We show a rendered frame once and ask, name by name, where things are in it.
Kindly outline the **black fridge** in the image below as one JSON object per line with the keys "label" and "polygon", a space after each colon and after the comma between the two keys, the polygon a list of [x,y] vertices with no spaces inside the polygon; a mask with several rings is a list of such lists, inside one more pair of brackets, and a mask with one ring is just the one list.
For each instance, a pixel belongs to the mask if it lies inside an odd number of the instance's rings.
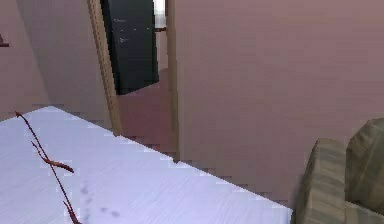
{"label": "black fridge", "polygon": [[100,0],[115,91],[125,95],[159,81],[153,0]]}

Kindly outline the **white table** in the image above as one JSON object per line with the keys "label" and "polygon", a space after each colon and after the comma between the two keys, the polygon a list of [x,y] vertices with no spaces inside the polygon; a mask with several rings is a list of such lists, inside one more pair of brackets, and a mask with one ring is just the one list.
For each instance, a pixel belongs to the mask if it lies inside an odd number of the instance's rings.
{"label": "white table", "polygon": [[[24,115],[82,224],[289,224],[291,209],[55,107]],[[0,122],[0,224],[72,224],[21,118]]]}

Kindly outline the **brown bare twig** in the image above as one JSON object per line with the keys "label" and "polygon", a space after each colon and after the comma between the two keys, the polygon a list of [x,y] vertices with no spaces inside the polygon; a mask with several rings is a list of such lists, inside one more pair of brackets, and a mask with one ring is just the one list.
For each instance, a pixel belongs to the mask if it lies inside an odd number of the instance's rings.
{"label": "brown bare twig", "polygon": [[15,112],[15,115],[16,115],[17,118],[21,118],[24,121],[24,123],[27,125],[29,131],[31,132],[31,134],[33,135],[33,137],[35,139],[35,141],[31,142],[32,146],[36,149],[39,157],[46,164],[48,164],[50,166],[50,168],[51,168],[51,170],[52,170],[52,172],[53,172],[53,174],[55,176],[55,179],[56,179],[57,183],[59,184],[59,187],[60,187],[60,189],[61,189],[61,191],[62,191],[62,193],[64,195],[65,200],[63,201],[63,204],[65,205],[65,207],[67,209],[67,212],[68,212],[68,214],[70,216],[70,219],[71,219],[72,223],[73,224],[82,224],[78,220],[78,218],[77,218],[77,216],[75,214],[75,211],[74,211],[74,209],[72,207],[72,204],[71,204],[71,202],[70,202],[70,200],[68,198],[68,195],[67,195],[67,193],[66,193],[66,191],[64,189],[64,186],[63,186],[62,182],[60,181],[60,179],[58,178],[57,172],[55,170],[55,168],[61,168],[61,169],[64,169],[64,170],[66,170],[66,171],[68,171],[70,173],[74,173],[74,169],[72,167],[64,164],[64,163],[51,160],[49,158],[49,156],[47,155],[47,153],[45,152],[45,150],[43,149],[43,147],[42,147],[42,145],[41,145],[41,143],[40,143],[36,133],[34,132],[33,128],[30,125],[29,121],[20,112]]}

